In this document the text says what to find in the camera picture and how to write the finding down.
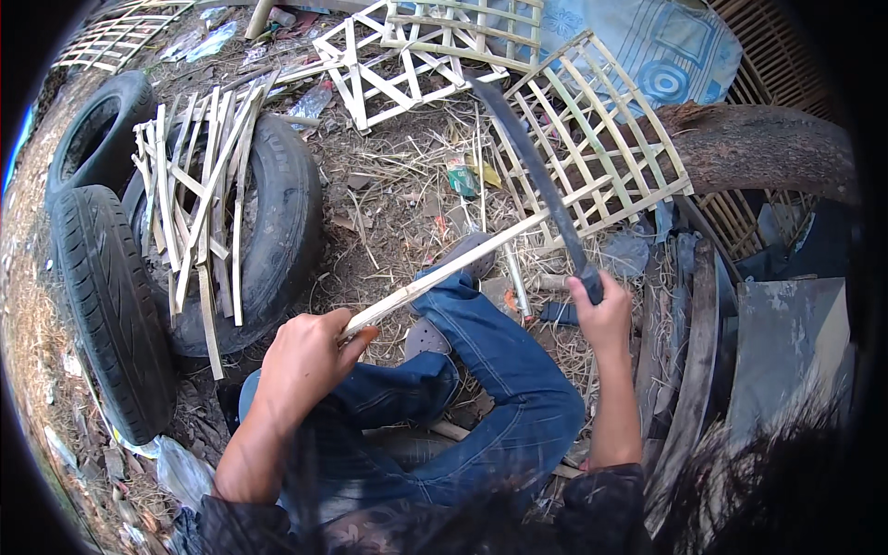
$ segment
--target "tree trunk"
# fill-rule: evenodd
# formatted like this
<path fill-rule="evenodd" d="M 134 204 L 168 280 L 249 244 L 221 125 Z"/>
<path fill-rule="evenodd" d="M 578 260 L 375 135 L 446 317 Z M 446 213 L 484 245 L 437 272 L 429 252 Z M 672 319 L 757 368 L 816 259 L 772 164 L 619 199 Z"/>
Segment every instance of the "tree trunk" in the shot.
<path fill-rule="evenodd" d="M 656 114 L 697 194 L 767 188 L 860 202 L 851 138 L 834 123 L 794 108 L 724 103 L 686 102 L 660 107 Z M 638 124 L 650 142 L 657 142 L 647 118 Z M 621 126 L 620 132 L 631 147 L 637 144 L 628 126 Z M 668 181 L 677 177 L 671 164 L 662 168 Z M 568 174 L 582 184 L 576 167 Z M 649 172 L 645 174 L 653 182 Z"/>

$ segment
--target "jeans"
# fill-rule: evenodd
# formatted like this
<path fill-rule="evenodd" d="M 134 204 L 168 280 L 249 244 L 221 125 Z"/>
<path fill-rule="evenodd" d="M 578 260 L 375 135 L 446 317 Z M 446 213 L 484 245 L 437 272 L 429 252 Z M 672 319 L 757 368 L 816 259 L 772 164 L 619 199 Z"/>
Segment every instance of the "jeans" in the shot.
<path fill-rule="evenodd" d="M 456 392 L 456 367 L 439 353 L 421 353 L 397 368 L 356 364 L 302 423 L 315 438 L 321 523 L 393 499 L 454 506 L 507 480 L 529 501 L 583 426 L 576 389 L 520 325 L 472 287 L 470 276 L 451 275 L 413 306 L 444 334 L 495 406 L 462 441 L 404 472 L 361 430 L 440 417 Z M 241 420 L 259 371 L 244 382 Z M 291 519 L 298 499 L 294 483 L 285 473 L 280 504 Z"/>

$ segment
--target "person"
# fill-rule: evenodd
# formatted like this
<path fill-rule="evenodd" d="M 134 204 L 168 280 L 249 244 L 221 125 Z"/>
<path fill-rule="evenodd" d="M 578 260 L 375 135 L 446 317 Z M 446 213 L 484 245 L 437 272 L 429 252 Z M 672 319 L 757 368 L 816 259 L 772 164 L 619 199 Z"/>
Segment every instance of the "person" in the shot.
<path fill-rule="evenodd" d="M 473 234 L 445 264 L 488 238 Z M 585 406 L 546 351 L 474 283 L 495 253 L 414 301 L 422 317 L 395 369 L 357 362 L 375 328 L 343 346 L 346 309 L 282 325 L 241 394 L 242 420 L 211 496 L 204 549 L 311 553 L 625 553 L 645 551 L 642 441 L 632 386 L 631 294 L 600 272 L 592 305 L 568 278 L 595 354 L 599 402 L 589 470 L 564 489 L 550 525 L 523 522 L 573 444 Z M 432 269 L 421 272 L 421 277 Z M 458 385 L 450 348 L 494 399 L 467 437 L 404 471 L 362 431 L 441 418 Z"/>

